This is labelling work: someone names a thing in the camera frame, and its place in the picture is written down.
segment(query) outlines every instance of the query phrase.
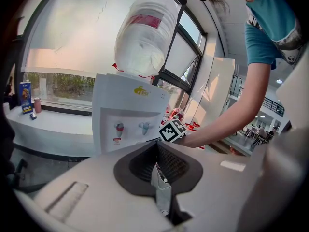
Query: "pink bottle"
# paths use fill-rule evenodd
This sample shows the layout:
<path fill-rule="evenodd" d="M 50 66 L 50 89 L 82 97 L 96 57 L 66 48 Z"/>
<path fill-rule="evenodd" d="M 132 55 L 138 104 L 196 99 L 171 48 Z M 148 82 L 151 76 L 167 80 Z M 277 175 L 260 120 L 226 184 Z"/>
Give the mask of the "pink bottle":
<path fill-rule="evenodd" d="M 39 97 L 34 98 L 34 109 L 35 113 L 39 114 L 42 111 L 41 99 Z"/>

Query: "hair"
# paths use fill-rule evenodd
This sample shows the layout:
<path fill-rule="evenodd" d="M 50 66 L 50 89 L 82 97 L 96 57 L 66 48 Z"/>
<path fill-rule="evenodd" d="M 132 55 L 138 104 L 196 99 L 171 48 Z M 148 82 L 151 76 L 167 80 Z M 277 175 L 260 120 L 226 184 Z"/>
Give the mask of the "hair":
<path fill-rule="evenodd" d="M 209 0 L 213 5 L 218 5 L 225 13 L 228 11 L 230 13 L 230 6 L 224 0 Z"/>

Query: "window frame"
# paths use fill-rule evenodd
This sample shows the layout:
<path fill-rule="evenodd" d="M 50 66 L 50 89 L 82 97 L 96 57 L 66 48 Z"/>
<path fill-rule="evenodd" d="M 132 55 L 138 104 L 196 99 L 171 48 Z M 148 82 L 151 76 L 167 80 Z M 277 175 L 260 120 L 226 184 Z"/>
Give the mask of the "window frame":
<path fill-rule="evenodd" d="M 166 82 L 184 90 L 185 93 L 188 96 L 190 96 L 191 93 L 192 93 L 192 89 L 194 87 L 195 81 L 197 79 L 199 69 L 200 69 L 200 65 L 201 65 L 202 58 L 203 58 L 203 52 L 199 49 L 199 46 L 195 43 L 195 41 L 192 39 L 190 34 L 180 24 L 180 18 L 182 16 L 182 14 L 185 13 L 185 12 L 190 17 L 190 19 L 194 22 L 197 29 L 200 31 L 201 36 L 207 38 L 207 34 L 203 30 L 203 28 L 202 28 L 201 24 L 198 22 L 197 18 L 193 15 L 191 10 L 186 5 L 183 5 L 181 10 L 179 11 L 179 14 L 178 14 L 177 26 L 176 26 L 175 32 L 173 34 L 173 38 L 172 38 L 172 41 L 171 41 L 171 44 L 170 44 L 170 47 L 169 47 L 169 51 L 168 51 L 168 54 L 167 54 L 166 61 L 165 61 L 164 65 L 162 66 L 162 69 L 160 70 L 159 75 L 155 77 L 155 80 L 153 81 L 153 85 L 157 86 L 159 80 L 161 79 L 163 81 L 166 81 Z M 175 39 L 177 33 L 180 34 L 180 36 L 186 41 L 186 43 L 191 47 L 191 49 L 195 52 L 195 54 L 198 57 L 196 67 L 193 69 L 193 72 L 191 74 L 191 75 L 193 75 L 192 81 L 189 84 L 187 82 L 185 82 L 184 80 L 182 80 L 181 77 L 178 77 L 175 74 L 173 74 L 172 72 L 170 72 L 169 70 L 165 69 L 165 65 L 166 65 L 166 62 L 169 58 L 169 53 L 170 53 L 171 47 L 173 45 L 173 42 L 174 42 L 174 39 Z M 183 102 L 182 102 L 182 106 L 185 106 L 188 103 L 188 101 L 189 101 L 189 99 L 187 99 L 185 104 L 183 104 Z"/>
<path fill-rule="evenodd" d="M 23 76 L 25 72 L 21 72 L 21 68 L 22 66 L 24 66 L 26 64 L 26 60 L 27 60 L 27 49 L 29 48 L 29 44 L 30 44 L 30 38 L 33 36 L 34 33 L 34 28 L 36 28 L 36 26 L 39 23 L 40 17 L 42 16 L 42 11 L 46 8 L 46 6 L 50 3 L 50 1 L 53 0 L 42 0 L 39 5 L 37 6 L 37 8 L 35 9 L 35 11 L 33 12 L 32 16 L 30 17 L 30 20 L 28 22 L 28 24 L 26 25 L 26 28 L 24 30 L 24 33 L 22 35 L 20 35 L 20 39 L 22 41 L 22 46 L 21 46 L 21 51 L 19 53 L 18 58 L 16 59 L 16 63 L 15 63 L 15 79 L 14 79 L 14 88 L 15 88 L 15 93 L 16 93 L 16 98 L 17 98 L 17 105 L 20 106 L 21 105 L 21 101 L 19 99 L 19 83 L 21 83 L 23 81 Z M 206 37 L 207 34 L 205 33 L 205 31 L 203 30 L 202 26 L 200 25 L 199 21 L 196 19 L 196 17 L 193 15 L 193 13 L 190 11 L 190 9 L 186 6 L 186 5 L 182 5 L 180 7 L 180 11 L 178 13 L 178 20 L 177 20 L 177 25 L 169 46 L 169 50 L 167 53 L 167 57 L 166 57 L 166 61 L 164 63 L 164 65 L 162 66 L 159 75 L 155 77 L 155 80 L 153 81 L 153 85 L 157 86 L 159 79 L 166 81 L 178 88 L 180 88 L 181 90 L 185 91 L 185 96 L 190 96 L 193 86 L 195 84 L 196 78 L 197 78 L 197 74 L 200 68 L 200 64 L 202 61 L 202 56 L 203 53 L 201 52 L 201 50 L 199 49 L 198 45 L 195 43 L 195 41 L 192 39 L 192 37 L 189 35 L 189 33 L 184 29 L 184 27 L 182 25 L 180 25 L 180 18 L 183 15 L 183 13 L 186 12 L 187 15 L 191 18 L 191 20 L 193 21 L 193 23 L 197 26 L 198 30 L 200 31 L 200 35 L 202 37 Z M 196 53 L 196 55 L 198 56 L 198 61 L 197 61 L 197 65 L 193 71 L 193 78 L 190 84 L 186 83 L 185 81 L 183 81 L 181 79 L 181 77 L 176 76 L 175 74 L 173 74 L 172 72 L 165 70 L 165 64 L 167 62 L 167 59 L 169 57 L 169 53 L 172 47 L 172 44 L 174 42 L 175 36 L 176 34 L 179 33 L 180 36 L 187 42 L 187 44 L 192 48 L 192 50 Z M 87 111 L 87 115 L 90 115 L 92 109 L 90 108 L 84 108 L 84 107 L 80 107 L 78 105 L 61 105 L 61 104 L 57 104 L 54 105 L 52 103 L 46 103 L 44 104 L 44 109 L 45 110 L 51 110 L 51 111 L 57 111 L 57 112 L 62 112 L 62 113 L 76 113 L 76 114 L 80 114 L 79 110 L 81 111 Z"/>

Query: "blue box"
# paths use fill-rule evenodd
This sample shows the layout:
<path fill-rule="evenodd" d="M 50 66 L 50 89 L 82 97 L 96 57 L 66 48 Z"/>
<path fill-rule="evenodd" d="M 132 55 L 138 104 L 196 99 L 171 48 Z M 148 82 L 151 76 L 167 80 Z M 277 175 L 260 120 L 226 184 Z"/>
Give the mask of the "blue box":
<path fill-rule="evenodd" d="M 23 109 L 23 114 L 32 113 L 31 104 L 31 82 L 23 82 L 19 84 L 19 93 L 21 108 Z"/>

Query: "floor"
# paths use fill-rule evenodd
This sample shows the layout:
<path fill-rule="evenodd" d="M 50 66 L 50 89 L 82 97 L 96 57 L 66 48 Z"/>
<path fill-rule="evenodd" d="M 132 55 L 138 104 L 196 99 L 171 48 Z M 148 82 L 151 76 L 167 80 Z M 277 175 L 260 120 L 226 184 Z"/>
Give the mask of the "floor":
<path fill-rule="evenodd" d="M 78 164 L 77 162 L 45 159 L 14 149 L 11 162 L 15 167 L 21 159 L 28 163 L 28 167 L 23 168 L 22 171 L 24 178 L 20 179 L 21 187 L 48 183 Z"/>
<path fill-rule="evenodd" d="M 229 136 L 225 138 L 226 141 L 228 141 L 232 146 L 235 148 L 240 148 L 243 151 L 249 153 L 250 155 L 252 152 L 250 151 L 251 145 L 254 143 L 255 139 L 247 138 L 245 135 L 241 133 L 237 133 L 236 136 Z"/>

